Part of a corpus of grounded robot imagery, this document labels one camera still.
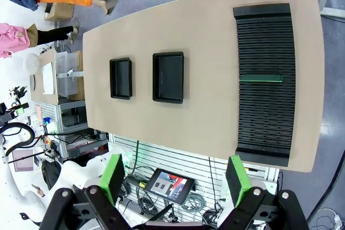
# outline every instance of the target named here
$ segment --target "screen image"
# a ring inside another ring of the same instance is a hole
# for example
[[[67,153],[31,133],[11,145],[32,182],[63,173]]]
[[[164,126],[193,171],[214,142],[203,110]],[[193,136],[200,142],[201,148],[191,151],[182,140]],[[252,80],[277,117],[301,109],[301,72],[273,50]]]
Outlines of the screen image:
[[[151,191],[168,199],[177,200],[185,187],[187,180],[166,172],[160,172],[158,178],[151,187]]]

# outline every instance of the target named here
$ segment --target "small black tray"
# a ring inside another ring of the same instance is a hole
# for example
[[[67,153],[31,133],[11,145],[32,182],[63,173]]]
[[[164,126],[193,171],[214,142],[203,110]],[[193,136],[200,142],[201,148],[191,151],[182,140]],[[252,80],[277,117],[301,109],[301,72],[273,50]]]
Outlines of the small black tray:
[[[153,54],[153,100],[183,102],[183,52]]]
[[[112,98],[129,100],[132,96],[132,62],[129,58],[110,60]]]

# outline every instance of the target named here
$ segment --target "pink jacket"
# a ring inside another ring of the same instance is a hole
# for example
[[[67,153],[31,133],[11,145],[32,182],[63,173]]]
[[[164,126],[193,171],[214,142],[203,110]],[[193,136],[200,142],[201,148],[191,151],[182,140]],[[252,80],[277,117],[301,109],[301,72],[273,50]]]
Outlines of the pink jacket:
[[[24,36],[18,37],[18,32],[24,33]],[[8,58],[11,52],[22,51],[29,46],[30,41],[26,29],[0,23],[0,58]]]

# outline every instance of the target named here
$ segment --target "tablet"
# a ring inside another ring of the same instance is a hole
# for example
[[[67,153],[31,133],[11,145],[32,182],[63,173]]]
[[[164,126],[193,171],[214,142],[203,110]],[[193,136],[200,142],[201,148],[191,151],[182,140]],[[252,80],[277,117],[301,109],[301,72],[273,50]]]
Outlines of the tablet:
[[[182,205],[194,182],[195,180],[189,177],[156,169],[145,190],[163,199]]]

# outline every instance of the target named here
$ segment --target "black pants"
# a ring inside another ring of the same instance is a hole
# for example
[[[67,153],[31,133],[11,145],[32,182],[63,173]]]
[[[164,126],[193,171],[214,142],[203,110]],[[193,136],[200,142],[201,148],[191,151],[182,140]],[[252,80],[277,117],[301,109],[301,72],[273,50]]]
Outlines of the black pants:
[[[61,27],[50,31],[38,31],[37,45],[52,43],[57,40],[67,40],[67,34],[73,32],[73,26]]]

